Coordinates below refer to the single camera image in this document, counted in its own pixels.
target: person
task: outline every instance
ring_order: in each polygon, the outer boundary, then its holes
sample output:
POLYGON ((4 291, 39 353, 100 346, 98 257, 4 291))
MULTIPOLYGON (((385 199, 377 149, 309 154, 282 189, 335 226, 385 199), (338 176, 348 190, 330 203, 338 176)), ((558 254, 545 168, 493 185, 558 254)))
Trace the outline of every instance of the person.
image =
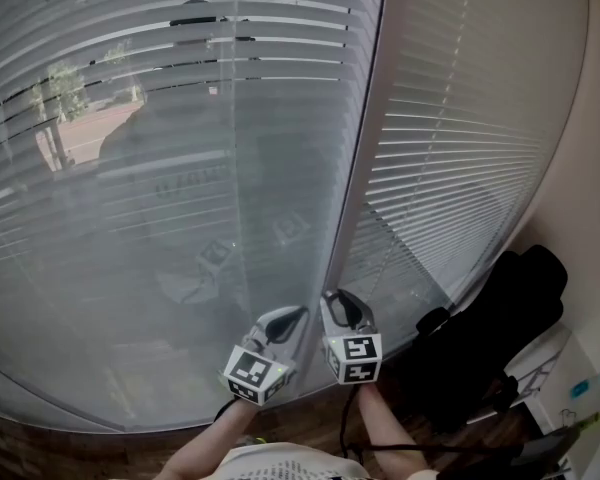
MULTIPOLYGON (((374 445, 414 444, 375 384, 363 384, 358 407, 374 445)), ((155 480, 338 480, 369 478, 357 462, 292 443, 234 448, 259 407, 238 399, 204 432, 178 450, 155 480)), ((376 451, 387 480, 432 480, 437 473, 417 451, 376 451)))

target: window blind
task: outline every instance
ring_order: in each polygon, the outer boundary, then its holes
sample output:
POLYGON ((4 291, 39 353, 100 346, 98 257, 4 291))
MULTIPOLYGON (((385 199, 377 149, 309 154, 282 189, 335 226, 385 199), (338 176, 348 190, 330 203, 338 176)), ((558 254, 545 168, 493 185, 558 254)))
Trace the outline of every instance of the window blind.
POLYGON ((317 307, 380 3, 0 0, 0 371, 66 428, 215 414, 317 307))
POLYGON ((489 267, 557 147, 587 0, 406 0, 342 284, 387 347, 489 267))

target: black chair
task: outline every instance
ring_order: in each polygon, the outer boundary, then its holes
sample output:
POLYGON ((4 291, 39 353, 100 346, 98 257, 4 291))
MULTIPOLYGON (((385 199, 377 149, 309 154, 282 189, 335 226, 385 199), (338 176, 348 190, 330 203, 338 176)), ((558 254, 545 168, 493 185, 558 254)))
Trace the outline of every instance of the black chair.
POLYGON ((504 368, 560 319, 566 284, 564 266, 544 247, 505 252, 466 310, 437 308, 422 318, 400 365, 414 408, 439 432, 455 432, 485 407, 506 411, 518 385, 504 368), (502 388, 486 396, 495 379, 502 388))

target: black cable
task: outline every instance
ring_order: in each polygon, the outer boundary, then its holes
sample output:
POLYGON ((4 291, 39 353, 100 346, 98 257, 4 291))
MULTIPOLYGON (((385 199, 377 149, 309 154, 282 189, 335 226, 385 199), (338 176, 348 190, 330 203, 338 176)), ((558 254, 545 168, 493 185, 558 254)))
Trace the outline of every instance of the black cable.
POLYGON ((345 459, 349 458, 349 450, 354 452, 358 457, 358 462, 363 464, 362 459, 362 451, 391 451, 391 450, 405 450, 405 451, 420 451, 420 452, 446 452, 446 453, 468 453, 472 455, 503 455, 510 456, 511 458, 517 457, 520 455, 521 446, 510 446, 506 448, 480 448, 480 447, 471 447, 471 448, 463 448, 460 446, 445 446, 445 445, 419 445, 419 444, 390 444, 390 445, 367 445, 360 446, 357 444, 346 445, 344 442, 344 434, 347 430, 347 418, 349 416, 349 409, 351 409, 351 404, 353 403, 358 390, 360 389, 360 384, 356 384, 351 389, 349 393, 349 397, 344 404, 344 409, 342 410, 342 418, 340 420, 340 449, 342 450, 342 456, 345 459))
POLYGON ((216 417, 213 418, 213 422, 215 423, 216 421, 218 421, 218 418, 220 418, 220 416, 222 416, 224 414, 224 411, 226 411, 229 407, 231 407, 231 405, 233 405, 233 403, 238 399, 237 396, 234 395, 233 399, 229 400, 226 404, 224 404, 220 410, 218 411, 218 413, 216 414, 216 417))
POLYGON ((351 408, 351 404, 353 403, 353 399, 358 394, 358 390, 360 389, 360 384, 356 384, 351 388, 349 392, 349 398, 344 404, 344 409, 342 410, 342 417, 340 419, 340 449, 342 450, 342 456, 345 459, 349 458, 349 453, 347 452, 347 445, 344 443, 344 433, 347 430, 347 417, 349 416, 349 409, 351 408))

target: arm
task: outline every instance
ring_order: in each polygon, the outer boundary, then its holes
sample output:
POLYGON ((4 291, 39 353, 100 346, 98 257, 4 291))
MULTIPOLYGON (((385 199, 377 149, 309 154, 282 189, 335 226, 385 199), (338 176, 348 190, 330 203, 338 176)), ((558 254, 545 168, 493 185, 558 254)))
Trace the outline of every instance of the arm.
POLYGON ((155 480, 198 480, 211 475, 260 408, 239 399, 204 432, 178 450, 155 480))
MULTIPOLYGON (((363 384, 360 387, 358 407, 371 444, 415 444, 375 384, 363 384)), ((374 455, 388 480, 407 480, 414 473, 429 469, 424 456, 417 451, 382 451, 374 452, 374 455)))

